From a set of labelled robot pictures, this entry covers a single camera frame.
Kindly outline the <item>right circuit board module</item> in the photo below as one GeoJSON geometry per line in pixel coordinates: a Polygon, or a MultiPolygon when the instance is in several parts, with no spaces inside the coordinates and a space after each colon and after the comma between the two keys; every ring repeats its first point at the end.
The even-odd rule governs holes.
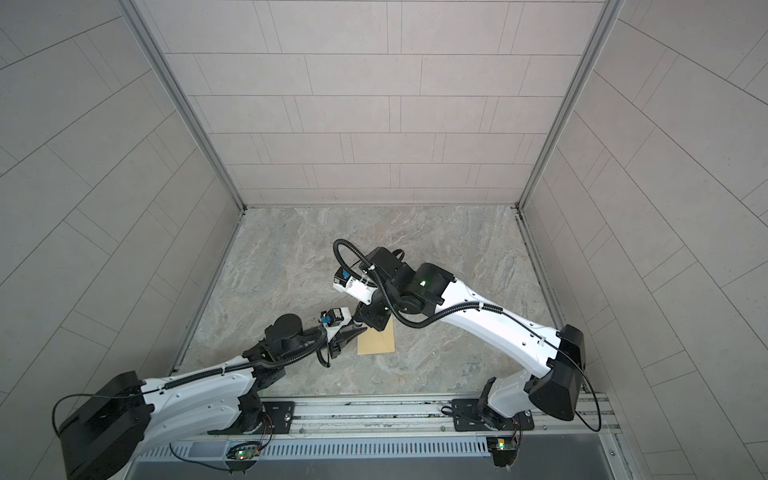
{"type": "Polygon", "coordinates": [[[487,437],[487,450],[498,468],[511,467],[518,456],[520,442],[515,437],[487,437]]]}

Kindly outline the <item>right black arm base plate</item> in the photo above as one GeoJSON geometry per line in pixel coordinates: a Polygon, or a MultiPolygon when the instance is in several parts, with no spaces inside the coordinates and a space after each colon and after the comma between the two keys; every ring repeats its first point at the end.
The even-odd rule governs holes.
{"type": "Polygon", "coordinates": [[[481,407],[479,403],[480,401],[474,398],[456,398],[452,399],[449,405],[443,406],[441,412],[452,418],[457,432],[527,432],[535,428],[529,411],[507,418],[490,407],[481,407]]]}

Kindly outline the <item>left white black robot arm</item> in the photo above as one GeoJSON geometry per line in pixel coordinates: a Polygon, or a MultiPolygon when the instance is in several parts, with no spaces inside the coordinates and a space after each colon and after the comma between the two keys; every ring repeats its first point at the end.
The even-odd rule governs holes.
{"type": "Polygon", "coordinates": [[[195,435],[254,433],[267,445],[288,431],[293,405],[267,406],[260,391],[307,357],[328,366],[366,329],[347,308],[322,312],[309,329],[284,314],[254,347],[214,367],[145,380],[119,374],[56,427],[66,476],[109,479],[144,452],[195,435]]]}

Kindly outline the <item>aluminium mounting rail frame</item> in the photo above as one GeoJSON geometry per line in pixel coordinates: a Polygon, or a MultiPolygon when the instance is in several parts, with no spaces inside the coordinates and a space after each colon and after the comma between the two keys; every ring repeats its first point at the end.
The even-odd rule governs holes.
{"type": "MultiPolygon", "coordinates": [[[[275,439],[316,439],[331,437],[422,437],[458,435],[512,435],[518,432],[457,432],[451,417],[441,412],[452,399],[474,398],[472,394],[374,395],[327,397],[273,397],[266,401],[293,401],[295,414],[287,435],[275,439]]],[[[524,434],[590,433],[601,425],[602,434],[619,433],[621,427],[605,394],[589,395],[577,403],[572,421],[558,420],[538,409],[532,414],[535,428],[524,434]]]]}

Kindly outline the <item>left green circuit board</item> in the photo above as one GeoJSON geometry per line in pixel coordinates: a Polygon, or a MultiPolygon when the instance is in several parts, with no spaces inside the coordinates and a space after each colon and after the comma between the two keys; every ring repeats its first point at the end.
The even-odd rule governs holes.
{"type": "Polygon", "coordinates": [[[226,454],[227,462],[256,462],[261,454],[261,441],[247,441],[231,446],[226,454]]]}

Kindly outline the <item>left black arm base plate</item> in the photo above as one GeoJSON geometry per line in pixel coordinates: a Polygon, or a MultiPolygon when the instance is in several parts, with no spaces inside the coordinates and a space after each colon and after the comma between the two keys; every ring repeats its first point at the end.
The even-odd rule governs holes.
{"type": "Polygon", "coordinates": [[[296,403],[293,401],[266,401],[263,403],[254,435],[287,435],[290,432],[296,403]]]}

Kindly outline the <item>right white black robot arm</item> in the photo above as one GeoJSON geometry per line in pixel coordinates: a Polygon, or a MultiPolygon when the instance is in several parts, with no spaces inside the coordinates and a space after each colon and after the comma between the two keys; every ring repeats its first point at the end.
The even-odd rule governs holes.
{"type": "Polygon", "coordinates": [[[468,419],[496,430],[508,430],[529,410],[563,421],[576,415],[585,380],[584,335],[525,319],[476,293],[453,273],[432,263],[412,269],[400,250],[378,247],[361,254],[351,242],[335,241],[358,255],[350,266],[336,258],[335,289],[357,299],[353,319],[377,331],[390,319],[412,329],[438,322],[461,328],[502,351],[520,372],[487,381],[468,419]]]}

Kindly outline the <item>tan kraft paper envelope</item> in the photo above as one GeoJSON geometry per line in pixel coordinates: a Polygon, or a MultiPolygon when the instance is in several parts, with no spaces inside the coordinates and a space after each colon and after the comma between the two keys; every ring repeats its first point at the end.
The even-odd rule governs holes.
{"type": "Polygon", "coordinates": [[[382,331],[368,328],[357,338],[359,356],[389,354],[396,351],[394,320],[390,319],[382,331]]]}

